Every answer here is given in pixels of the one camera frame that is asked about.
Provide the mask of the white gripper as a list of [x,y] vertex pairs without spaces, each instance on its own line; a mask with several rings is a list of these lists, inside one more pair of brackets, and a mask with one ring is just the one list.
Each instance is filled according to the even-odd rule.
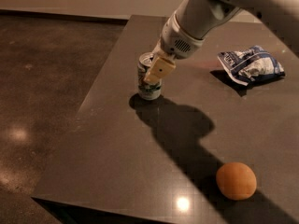
[[153,49],[153,53],[157,55],[154,56],[144,81],[154,85],[168,76],[175,70],[176,65],[166,58],[189,58],[202,46],[204,37],[202,24],[194,13],[175,11],[165,23]]

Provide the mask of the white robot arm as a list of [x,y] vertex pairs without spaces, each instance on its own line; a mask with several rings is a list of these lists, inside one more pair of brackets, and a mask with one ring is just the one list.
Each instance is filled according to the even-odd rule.
[[193,55],[213,28],[244,9],[260,20],[294,54],[299,54],[299,0],[183,0],[165,23],[144,81],[156,84]]

